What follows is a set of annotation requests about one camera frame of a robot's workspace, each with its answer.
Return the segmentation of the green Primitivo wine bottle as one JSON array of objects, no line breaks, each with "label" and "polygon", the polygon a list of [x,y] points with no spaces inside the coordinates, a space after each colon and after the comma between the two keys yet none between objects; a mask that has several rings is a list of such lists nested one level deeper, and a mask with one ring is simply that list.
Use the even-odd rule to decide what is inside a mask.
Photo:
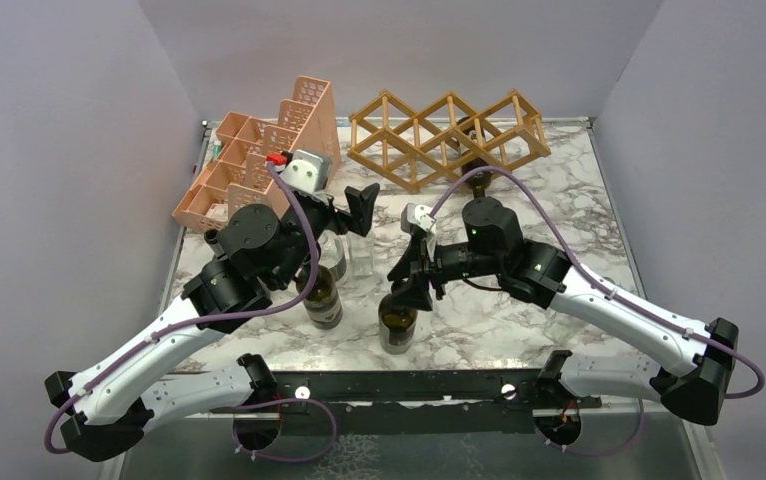
[{"label": "green Primitivo wine bottle", "polygon": [[394,304],[393,295],[387,294],[378,306],[379,339],[389,354],[405,353],[411,346],[418,318],[418,310]]}]

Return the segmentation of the wooden wine rack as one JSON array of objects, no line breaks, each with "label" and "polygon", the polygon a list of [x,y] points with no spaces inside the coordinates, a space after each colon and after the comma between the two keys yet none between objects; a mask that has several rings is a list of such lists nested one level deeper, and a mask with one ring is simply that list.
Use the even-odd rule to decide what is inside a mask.
[{"label": "wooden wine rack", "polygon": [[414,108],[382,90],[349,123],[348,158],[409,193],[477,160],[513,172],[551,155],[541,113],[515,89],[483,109],[453,91]]}]

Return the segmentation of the dark green embossed wine bottle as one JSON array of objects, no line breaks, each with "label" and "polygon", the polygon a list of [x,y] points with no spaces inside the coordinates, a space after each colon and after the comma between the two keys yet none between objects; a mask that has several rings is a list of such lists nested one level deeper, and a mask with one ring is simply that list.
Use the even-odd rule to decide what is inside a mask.
[{"label": "dark green embossed wine bottle", "polygon": [[[463,124],[466,120],[468,120],[468,117],[462,117],[457,121],[457,125]],[[468,127],[463,130],[464,134],[468,135],[471,140],[477,140],[477,134],[474,131],[474,127]],[[469,149],[462,145],[459,141],[457,141],[457,151],[460,156],[465,155],[468,153]],[[482,159],[482,158],[475,158],[465,164],[463,164],[460,167],[460,173],[462,175],[467,174],[468,172],[481,167],[488,166],[488,163]],[[493,180],[493,173],[492,172],[481,172],[478,174],[475,174],[474,176],[470,177],[465,183],[470,188],[473,197],[476,198],[482,198],[486,196],[487,190],[490,187]]]}]

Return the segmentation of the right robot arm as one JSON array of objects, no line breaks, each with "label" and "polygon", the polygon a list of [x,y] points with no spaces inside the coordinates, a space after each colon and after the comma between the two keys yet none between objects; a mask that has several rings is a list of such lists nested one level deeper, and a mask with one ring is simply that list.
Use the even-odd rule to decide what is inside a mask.
[{"label": "right robot arm", "polygon": [[441,245],[430,207],[404,208],[409,245],[387,275],[394,305],[430,311],[446,283],[493,276],[510,297],[575,317],[641,353],[632,361],[561,354],[556,368],[536,380],[544,404],[623,396],[658,402],[695,424],[717,424],[735,366],[735,324],[684,317],[616,286],[562,250],[525,238],[516,213],[494,198],[469,201],[462,220],[466,241]]}]

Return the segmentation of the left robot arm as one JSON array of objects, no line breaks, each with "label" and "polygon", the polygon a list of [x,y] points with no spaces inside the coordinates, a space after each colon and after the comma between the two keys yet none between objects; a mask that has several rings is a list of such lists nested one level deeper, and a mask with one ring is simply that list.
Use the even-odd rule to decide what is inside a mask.
[{"label": "left robot arm", "polygon": [[378,184],[348,187],[348,206],[340,209],[325,194],[286,187],[290,206],[283,214],[257,203],[239,209],[217,233],[218,254],[152,323],[96,365],[47,377],[56,414],[47,426],[46,448],[102,462],[188,415],[269,406],[277,397],[276,381],[258,355],[182,379],[170,372],[249,320],[277,314],[271,293],[289,286],[317,253],[324,231],[370,232],[379,191]]}]

